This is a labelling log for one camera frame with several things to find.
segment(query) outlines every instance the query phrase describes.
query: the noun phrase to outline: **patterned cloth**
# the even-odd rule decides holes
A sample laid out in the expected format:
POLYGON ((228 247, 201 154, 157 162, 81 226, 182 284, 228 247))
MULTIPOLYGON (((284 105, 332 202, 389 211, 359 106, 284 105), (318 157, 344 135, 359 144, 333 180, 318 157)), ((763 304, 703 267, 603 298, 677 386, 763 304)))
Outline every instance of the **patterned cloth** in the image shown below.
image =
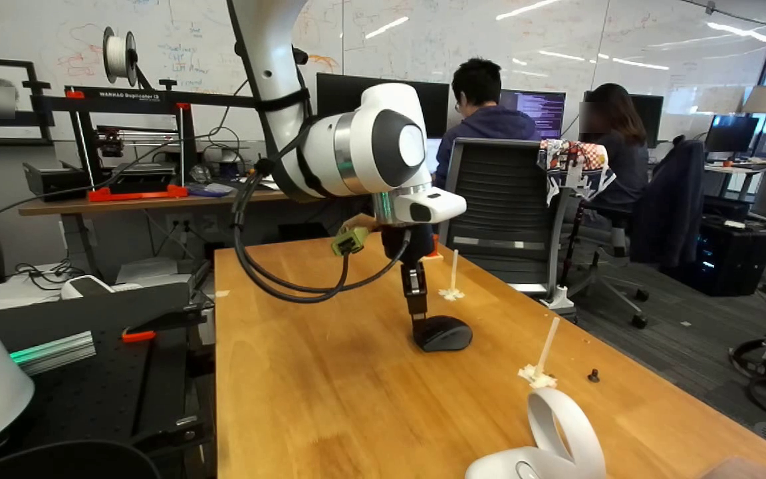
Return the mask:
POLYGON ((577 196, 592 200, 616 179, 608 167, 608 152, 594 143, 542 140, 537 164, 547 174, 548 204, 560 188, 572 188, 577 196))

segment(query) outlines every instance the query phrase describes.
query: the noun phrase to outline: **green connector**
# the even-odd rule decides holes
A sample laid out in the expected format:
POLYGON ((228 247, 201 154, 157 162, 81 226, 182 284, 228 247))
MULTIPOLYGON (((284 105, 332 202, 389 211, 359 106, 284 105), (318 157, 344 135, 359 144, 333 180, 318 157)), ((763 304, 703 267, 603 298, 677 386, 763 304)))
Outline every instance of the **green connector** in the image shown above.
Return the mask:
POLYGON ((346 255, 347 252, 351 254, 362 251, 365 246, 365 239, 368 237, 368 228, 358 227, 353 230, 345 231, 332 239, 332 252, 341 257, 346 255))

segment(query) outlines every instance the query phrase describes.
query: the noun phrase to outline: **black monitor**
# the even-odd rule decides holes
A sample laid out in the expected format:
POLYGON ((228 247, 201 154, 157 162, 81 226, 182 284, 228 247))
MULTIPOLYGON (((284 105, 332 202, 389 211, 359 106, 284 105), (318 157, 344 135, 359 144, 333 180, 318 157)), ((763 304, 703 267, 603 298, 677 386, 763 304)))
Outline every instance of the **black monitor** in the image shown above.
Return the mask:
POLYGON ((519 110, 531 117, 537 124, 541 139, 557 139, 563 130, 563 109, 566 106, 565 93, 547 91, 502 90, 501 106, 519 110))
POLYGON ((758 118, 714 115, 705 149, 709 152, 745 152, 750 149, 758 118))
POLYGON ((359 107, 362 92, 378 84, 407 84, 416 89, 419 103, 425 115, 428 138, 442 138, 447 130, 447 100, 449 86, 431 82, 408 82, 404 80, 372 79, 332 73, 317 74, 317 100, 320 117, 347 113, 359 107))
MULTIPOLYGON (((584 101, 590 97, 590 91, 584 93, 584 101)), ((654 94, 632 94, 634 109, 644 122, 646 130, 646 145, 655 148, 658 145, 658 133, 660 130, 660 115, 664 109, 664 97, 654 94)))

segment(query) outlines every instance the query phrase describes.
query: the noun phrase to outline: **woman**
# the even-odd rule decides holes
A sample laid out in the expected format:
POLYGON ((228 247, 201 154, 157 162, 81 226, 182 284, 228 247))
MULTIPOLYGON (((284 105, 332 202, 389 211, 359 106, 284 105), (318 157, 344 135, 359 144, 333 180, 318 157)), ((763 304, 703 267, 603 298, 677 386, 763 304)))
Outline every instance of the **woman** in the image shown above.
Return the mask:
POLYGON ((648 183, 646 130, 632 97, 617 84, 604 84, 587 95, 581 116, 586 137, 608 150, 616 179, 594 200, 609 206, 632 206, 648 183))

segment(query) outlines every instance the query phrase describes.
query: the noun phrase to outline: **chair wheel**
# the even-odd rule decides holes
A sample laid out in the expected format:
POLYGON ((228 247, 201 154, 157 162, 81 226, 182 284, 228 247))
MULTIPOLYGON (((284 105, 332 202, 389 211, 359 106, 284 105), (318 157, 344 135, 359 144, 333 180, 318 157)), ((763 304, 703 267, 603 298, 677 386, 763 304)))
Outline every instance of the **chair wheel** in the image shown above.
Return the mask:
POLYGON ((632 325, 635 328, 644 329, 647 324, 648 324, 648 319, 645 318, 643 315, 634 315, 634 317, 632 318, 632 325))

